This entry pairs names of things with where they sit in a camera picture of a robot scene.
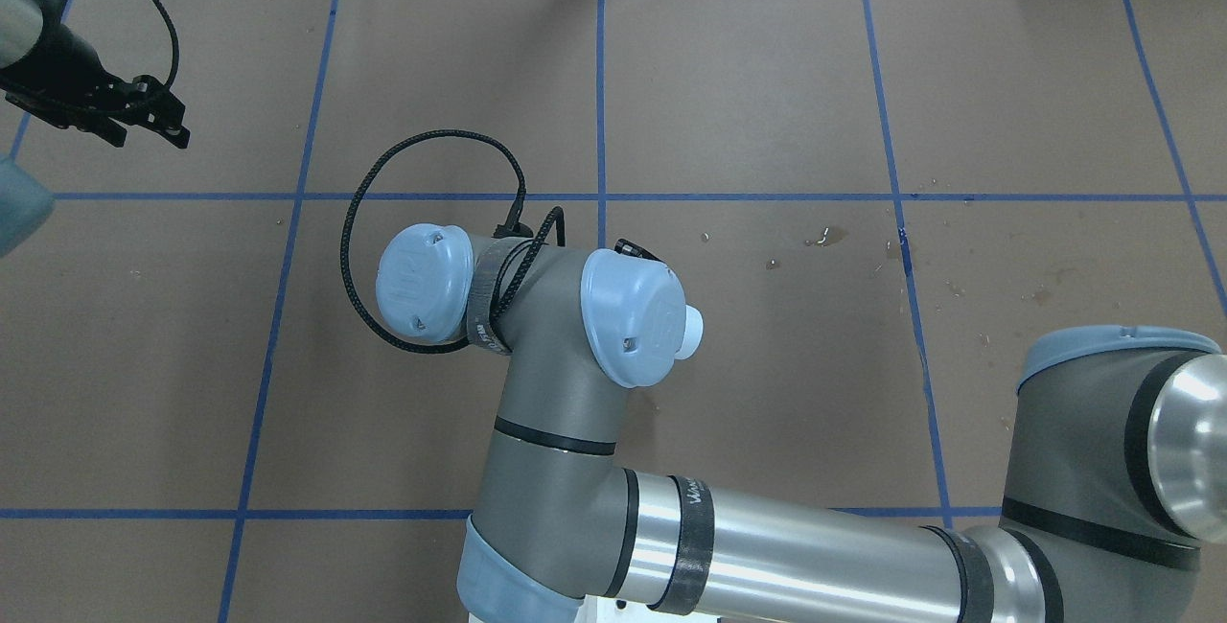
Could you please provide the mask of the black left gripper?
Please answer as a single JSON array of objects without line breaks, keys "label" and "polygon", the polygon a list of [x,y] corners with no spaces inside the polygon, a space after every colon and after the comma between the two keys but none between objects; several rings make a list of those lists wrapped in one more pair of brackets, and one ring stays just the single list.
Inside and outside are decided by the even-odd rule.
[{"label": "black left gripper", "polygon": [[173,94],[182,63],[178,29],[162,0],[150,0],[171,40],[171,67],[160,81],[110,74],[94,47],[69,28],[69,0],[2,0],[2,94],[28,115],[60,130],[91,132],[115,148],[129,128],[156,132],[175,148],[188,148],[187,107]]}]

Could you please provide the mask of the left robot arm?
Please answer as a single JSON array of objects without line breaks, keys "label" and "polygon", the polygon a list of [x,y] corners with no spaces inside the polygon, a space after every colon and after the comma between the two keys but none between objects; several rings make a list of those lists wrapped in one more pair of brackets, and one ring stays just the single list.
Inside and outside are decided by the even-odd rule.
[{"label": "left robot arm", "polygon": [[171,40],[167,78],[110,74],[96,48],[64,21],[69,0],[2,0],[2,98],[50,128],[96,135],[121,148],[129,128],[188,148],[187,107],[173,94],[180,67],[178,29],[162,0],[150,0]]}]

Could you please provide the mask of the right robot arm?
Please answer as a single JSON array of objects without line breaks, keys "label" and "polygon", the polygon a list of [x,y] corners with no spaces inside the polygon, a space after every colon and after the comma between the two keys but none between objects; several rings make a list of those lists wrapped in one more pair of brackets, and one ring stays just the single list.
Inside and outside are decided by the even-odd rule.
[{"label": "right robot arm", "polygon": [[768,622],[1174,622],[1225,541],[1225,352],[1103,325],[1044,335],[1017,388],[996,526],[875,525],[784,502],[817,432],[784,424],[773,495],[618,466],[631,392],[703,316],[643,248],[577,251],[413,224],[375,285],[420,354],[508,357],[456,571],[474,622],[575,622],[587,600]]}]

